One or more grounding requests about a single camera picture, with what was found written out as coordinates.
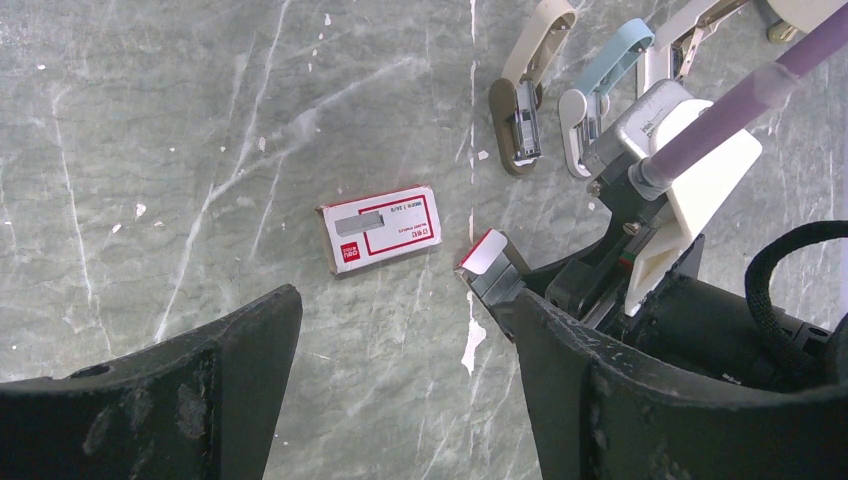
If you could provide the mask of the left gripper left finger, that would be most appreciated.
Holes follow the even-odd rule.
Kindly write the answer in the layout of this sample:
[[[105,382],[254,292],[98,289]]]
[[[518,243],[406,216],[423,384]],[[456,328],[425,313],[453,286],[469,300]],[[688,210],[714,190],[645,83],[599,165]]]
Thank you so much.
[[[68,377],[3,383],[2,477],[261,478],[302,314],[284,285]]]

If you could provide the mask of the red staple box sleeve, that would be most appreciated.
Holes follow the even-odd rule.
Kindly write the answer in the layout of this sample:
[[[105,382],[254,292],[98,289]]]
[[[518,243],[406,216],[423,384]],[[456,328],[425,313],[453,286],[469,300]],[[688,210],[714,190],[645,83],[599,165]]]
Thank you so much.
[[[442,242],[434,190],[417,184],[316,208],[334,275],[412,254]]]

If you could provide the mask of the staple box tray with staples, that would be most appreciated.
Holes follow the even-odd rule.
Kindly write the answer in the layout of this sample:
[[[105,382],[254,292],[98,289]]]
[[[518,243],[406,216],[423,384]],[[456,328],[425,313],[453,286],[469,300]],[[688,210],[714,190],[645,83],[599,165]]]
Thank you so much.
[[[488,229],[455,268],[487,310],[509,305],[526,285],[531,269],[512,241],[500,230]]]

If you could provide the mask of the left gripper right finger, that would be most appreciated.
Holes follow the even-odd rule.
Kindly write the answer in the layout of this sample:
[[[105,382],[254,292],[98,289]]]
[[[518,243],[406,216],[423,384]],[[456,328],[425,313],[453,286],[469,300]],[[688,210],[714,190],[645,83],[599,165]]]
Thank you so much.
[[[847,389],[701,376],[586,328],[531,291],[514,343],[546,479],[843,479]]]

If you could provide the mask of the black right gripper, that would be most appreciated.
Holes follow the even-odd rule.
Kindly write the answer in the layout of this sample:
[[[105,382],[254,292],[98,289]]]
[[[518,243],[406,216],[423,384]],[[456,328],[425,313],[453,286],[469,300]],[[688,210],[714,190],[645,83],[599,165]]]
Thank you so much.
[[[633,261],[652,234],[608,231],[597,242],[524,277],[529,290],[567,318],[650,357],[761,390],[796,391],[847,380],[847,325],[830,332],[763,299],[769,265],[751,268],[739,296],[698,279],[704,241],[672,264],[633,316],[625,314]],[[490,311],[504,334],[517,330],[514,301]]]

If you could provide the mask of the blue mini stapler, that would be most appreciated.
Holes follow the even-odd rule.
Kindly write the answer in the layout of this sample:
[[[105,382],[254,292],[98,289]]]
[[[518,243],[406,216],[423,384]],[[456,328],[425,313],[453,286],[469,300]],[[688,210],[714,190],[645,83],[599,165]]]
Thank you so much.
[[[558,113],[565,162],[572,176],[578,179],[591,176],[581,157],[603,131],[609,91],[653,41],[654,33],[643,20],[634,18],[624,23],[585,67],[573,87],[560,97]]]

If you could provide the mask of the beige stapler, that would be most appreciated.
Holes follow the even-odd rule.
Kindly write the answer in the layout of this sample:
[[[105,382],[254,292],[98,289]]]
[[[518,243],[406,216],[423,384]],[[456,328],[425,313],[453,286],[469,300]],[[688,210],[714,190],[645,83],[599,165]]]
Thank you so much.
[[[578,18],[568,1],[539,2],[490,86],[488,102],[499,157],[512,176],[530,174],[542,156],[538,110],[542,77]]]

